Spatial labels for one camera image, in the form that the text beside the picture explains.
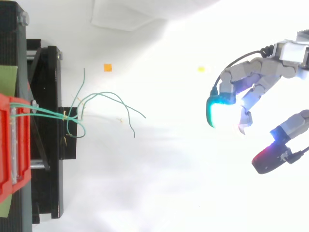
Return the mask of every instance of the orange paper piece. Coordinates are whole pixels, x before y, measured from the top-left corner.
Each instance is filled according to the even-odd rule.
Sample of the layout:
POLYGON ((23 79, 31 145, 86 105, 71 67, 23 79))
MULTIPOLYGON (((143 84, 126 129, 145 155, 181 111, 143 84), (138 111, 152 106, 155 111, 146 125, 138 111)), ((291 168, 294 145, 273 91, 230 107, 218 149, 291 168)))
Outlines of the orange paper piece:
POLYGON ((112 64, 104 64, 104 71, 111 72, 112 71, 112 64))

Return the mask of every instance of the black cable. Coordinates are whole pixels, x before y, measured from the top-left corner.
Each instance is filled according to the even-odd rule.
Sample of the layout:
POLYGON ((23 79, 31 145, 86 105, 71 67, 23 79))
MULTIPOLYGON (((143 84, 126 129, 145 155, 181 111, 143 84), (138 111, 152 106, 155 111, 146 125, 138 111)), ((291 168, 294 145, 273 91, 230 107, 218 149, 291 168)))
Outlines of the black cable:
POLYGON ((309 151, 309 147, 307 147, 305 150, 302 151, 302 153, 306 153, 309 151))
MULTIPOLYGON (((273 54, 273 51, 274 51, 274 45, 266 46, 259 51, 249 52, 249 53, 239 57, 238 59, 234 60, 229 65, 227 65, 226 69, 232 67, 234 64, 241 61, 242 59, 244 59, 248 56, 254 55, 254 54, 261 54, 261 56, 263 58, 267 58, 267 57, 269 57, 273 54)), ((211 95, 218 95, 217 85, 218 85, 219 81, 220 81, 220 76, 217 78, 216 82, 214 83, 214 85, 212 87, 211 95)))

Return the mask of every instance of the white cloth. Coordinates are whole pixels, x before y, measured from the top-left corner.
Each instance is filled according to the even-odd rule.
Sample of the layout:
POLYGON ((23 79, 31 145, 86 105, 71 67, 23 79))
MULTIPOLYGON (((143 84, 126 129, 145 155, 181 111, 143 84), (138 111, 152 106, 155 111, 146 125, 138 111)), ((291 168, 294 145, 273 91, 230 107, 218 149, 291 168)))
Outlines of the white cloth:
POLYGON ((91 23, 135 30, 156 18, 179 19, 219 0, 95 0, 91 23))

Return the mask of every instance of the robotic hand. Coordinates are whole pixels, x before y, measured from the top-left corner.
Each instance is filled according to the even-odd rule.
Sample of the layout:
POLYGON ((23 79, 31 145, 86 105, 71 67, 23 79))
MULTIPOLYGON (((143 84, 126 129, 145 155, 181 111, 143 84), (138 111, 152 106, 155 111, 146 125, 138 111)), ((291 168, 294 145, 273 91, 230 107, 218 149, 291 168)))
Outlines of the robotic hand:
MULTIPOLYGON (((298 33, 296 41, 283 41, 242 56, 231 63, 221 73, 212 88, 207 100, 207 121, 212 127, 214 123, 214 106, 218 104, 233 105, 236 95, 251 88, 240 101, 240 120, 238 128, 244 134, 244 128, 253 123, 250 109, 267 93, 283 76, 293 78, 301 73, 309 73, 309 30, 298 33), (234 65, 241 59, 260 53, 262 58, 255 58, 251 62, 234 65), (220 93, 217 92, 219 81, 220 93)), ((304 151, 292 154, 286 143, 309 129, 309 110, 293 115, 270 133, 275 142, 259 153, 253 159, 253 166, 260 174, 268 173, 286 161, 293 163, 304 151)))

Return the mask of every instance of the wire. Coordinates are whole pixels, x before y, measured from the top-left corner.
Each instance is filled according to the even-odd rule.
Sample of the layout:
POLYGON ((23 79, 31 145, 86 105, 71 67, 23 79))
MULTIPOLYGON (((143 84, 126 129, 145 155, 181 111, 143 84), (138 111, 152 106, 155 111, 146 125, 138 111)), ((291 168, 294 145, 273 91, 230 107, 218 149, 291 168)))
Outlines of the wire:
MULTIPOLYGON (((248 57, 248 56, 254 55, 254 54, 261 54, 261 56, 262 56, 263 58, 267 58, 267 57, 269 57, 269 56, 272 55, 273 51, 274 51, 274 45, 266 46, 265 48, 262 48, 262 49, 259 50, 259 51, 249 52, 249 53, 247 53, 247 54, 245 54, 245 55, 239 57, 238 59, 234 60, 234 61, 233 61, 232 63, 230 63, 229 65, 227 65, 226 69, 232 67, 234 64, 236 64, 237 62, 241 61, 242 59, 244 59, 244 58, 246 58, 246 57, 248 57)), ((212 88, 212 93, 215 93, 215 92, 216 92, 215 89, 217 88, 217 85, 218 85, 219 81, 220 81, 220 76, 217 78, 216 82, 214 83, 214 86, 213 86, 213 88, 212 88)))
MULTIPOLYGON (((71 111, 72 111, 72 108, 73 108, 73 106, 74 106, 74 103, 75 103, 75 101, 76 101, 76 99, 77 99, 77 97, 78 97, 78 94, 79 94, 79 92, 81 91, 81 89, 82 89, 82 87, 84 86, 84 84, 85 84, 85 68, 84 68, 84 79, 83 79, 83 83, 82 83, 81 87, 79 88, 79 90, 78 90, 78 92, 77 92, 77 94, 76 94, 76 96, 75 96, 75 98, 74 98, 74 101, 72 102, 72 105, 71 105, 71 108, 70 108, 70 111, 69 111, 69 114, 68 114, 69 117, 70 117, 70 115, 71 115, 71 111)), ((85 135, 86 135, 86 133, 84 133, 83 136, 74 136, 74 135, 72 135, 72 134, 70 133, 70 130, 69 130, 69 121, 67 121, 67 132, 68 132, 68 134, 69 134, 70 137, 76 138, 76 139, 83 138, 83 137, 85 137, 85 135)))
POLYGON ((86 128, 84 127, 84 125, 82 123, 80 123, 79 120, 67 117, 62 115, 62 117, 58 117, 58 116, 53 116, 53 115, 43 115, 43 114, 18 114, 18 115, 11 115, 11 117, 22 117, 22 116, 40 116, 40 117, 48 117, 48 118, 55 118, 55 119, 60 119, 60 120, 67 120, 67 121, 73 121, 75 123, 77 123, 78 125, 80 125, 83 130, 84 130, 84 136, 86 135, 86 128))
POLYGON ((303 150, 302 153, 304 154, 304 153, 306 153, 308 151, 309 151, 309 147, 307 147, 305 150, 303 150))
POLYGON ((94 99, 96 96, 101 95, 101 94, 103 94, 103 93, 105 93, 105 94, 106 94, 106 93, 109 93, 109 94, 115 95, 117 98, 119 98, 119 100, 121 101, 121 104, 125 106, 126 111, 127 111, 127 115, 128 115, 128 118, 129 118, 129 125, 130 125, 131 129, 133 130, 134 138, 135 138, 135 131, 134 131, 132 125, 131 125, 131 118, 130 118, 129 109, 128 109, 128 107, 126 106, 126 104, 122 101, 122 99, 121 99, 117 94, 115 94, 115 93, 112 93, 112 92, 101 92, 101 93, 97 93, 97 94, 90 94, 90 95, 88 95, 87 97, 85 97, 84 99, 82 99, 81 102, 80 102, 80 104, 81 104, 83 101, 85 101, 87 98, 89 98, 91 95, 94 95, 92 98, 88 99, 88 100, 84 103, 84 105, 83 105, 83 110, 82 110, 82 117, 83 117, 83 115, 84 115, 85 105, 86 105, 90 100, 94 99))
POLYGON ((55 116, 60 117, 60 118, 63 118, 63 116, 64 116, 63 114, 60 114, 60 113, 56 113, 56 112, 53 112, 53 111, 50 111, 50 110, 46 110, 46 109, 43 109, 43 108, 34 107, 34 106, 26 105, 26 104, 21 104, 21 103, 11 103, 10 106, 14 107, 14 108, 28 108, 28 109, 31 109, 31 110, 37 110, 37 111, 41 111, 41 112, 44 112, 44 113, 47 113, 47 114, 55 115, 55 116))
POLYGON ((130 119, 130 112, 129 112, 129 109, 132 109, 132 110, 136 111, 137 113, 139 113, 140 115, 142 115, 144 118, 146 118, 146 117, 145 117, 141 112, 139 112, 139 111, 133 109, 132 107, 127 106, 127 105, 122 101, 122 99, 121 99, 117 94, 115 94, 115 93, 112 93, 112 92, 101 92, 101 93, 92 93, 92 94, 88 95, 87 97, 85 97, 84 99, 82 99, 82 100, 80 101, 80 103, 78 104, 76 116, 72 116, 72 117, 70 116, 70 115, 71 115, 72 108, 73 108, 73 105, 74 105, 74 103, 75 103, 75 101, 76 101, 76 99, 77 99, 77 97, 78 97, 78 94, 80 93, 82 87, 84 86, 84 83, 85 83, 85 68, 84 68, 84 79, 83 79, 83 83, 82 83, 81 87, 79 88, 79 90, 78 90, 78 92, 77 92, 77 94, 76 94, 76 96, 75 96, 75 98, 74 98, 74 101, 73 101, 73 103, 72 103, 72 105, 71 105, 71 108, 70 108, 70 111, 69 111, 68 116, 63 115, 63 114, 60 114, 60 113, 57 113, 57 112, 53 112, 53 111, 50 111, 50 110, 47 110, 47 109, 43 109, 43 108, 39 108, 39 107, 34 107, 34 106, 26 105, 26 104, 11 103, 10 106, 11 106, 11 107, 14 107, 14 108, 28 108, 28 109, 37 110, 37 111, 40 111, 40 112, 44 112, 44 113, 46 113, 46 114, 49 114, 49 115, 45 115, 45 114, 19 114, 19 115, 15 115, 15 116, 12 116, 12 117, 20 117, 20 116, 42 116, 42 117, 48 117, 48 118, 55 118, 55 119, 60 119, 60 120, 66 120, 66 121, 67 121, 67 132, 68 132, 68 135, 69 135, 70 137, 73 137, 73 138, 83 138, 83 137, 85 137, 85 135, 86 135, 86 129, 85 129, 85 127, 81 124, 81 122, 82 122, 82 120, 83 120, 85 106, 86 106, 86 104, 87 104, 90 100, 94 99, 96 96, 103 96, 103 97, 109 98, 109 99, 111 99, 111 100, 113 100, 113 101, 115 101, 115 102, 118 102, 118 103, 122 104, 123 106, 125 106, 125 108, 126 108, 126 110, 127 110, 127 113, 128 113, 129 125, 130 125, 131 129, 132 129, 133 132, 134 132, 134 138, 135 138, 135 131, 134 131, 132 125, 131 125, 131 119, 130 119), (109 97, 109 96, 104 95, 104 94, 113 94, 113 95, 115 95, 120 101, 117 101, 117 100, 115 100, 115 99, 113 99, 113 98, 111 98, 111 97, 109 97), (81 120, 78 120, 78 119, 77 119, 77 118, 78 118, 78 109, 79 109, 79 107, 80 107, 81 104, 83 104, 83 109, 82 109, 82 114, 81 114, 81 120), (73 122, 77 123, 78 125, 82 126, 82 128, 83 128, 83 130, 84 130, 84 134, 83 134, 82 136, 74 136, 74 135, 72 135, 72 134, 70 133, 70 131, 69 131, 69 121, 73 121, 73 122))
MULTIPOLYGON (((109 99, 111 99, 111 100, 113 100, 113 101, 115 101, 115 102, 118 102, 118 103, 120 103, 120 104, 123 105, 123 103, 122 103, 121 101, 117 101, 117 100, 115 100, 114 98, 111 98, 111 97, 109 97, 109 96, 104 95, 103 93, 109 93, 109 92, 92 93, 92 94, 90 94, 90 95, 87 96, 87 97, 90 97, 91 95, 100 95, 100 96, 109 98, 109 99)), ((80 106, 81 104, 83 104, 83 101, 81 101, 81 102, 78 104, 78 107, 77 107, 77 108, 79 108, 79 106, 80 106)), ((127 108, 129 108, 129 109, 131 109, 131 110, 134 110, 135 112, 139 113, 139 114, 142 115, 144 118, 146 118, 141 112, 137 111, 136 109, 134 109, 134 108, 132 108, 132 107, 130 107, 130 106, 128 106, 128 105, 124 105, 124 106, 126 106, 127 108)))

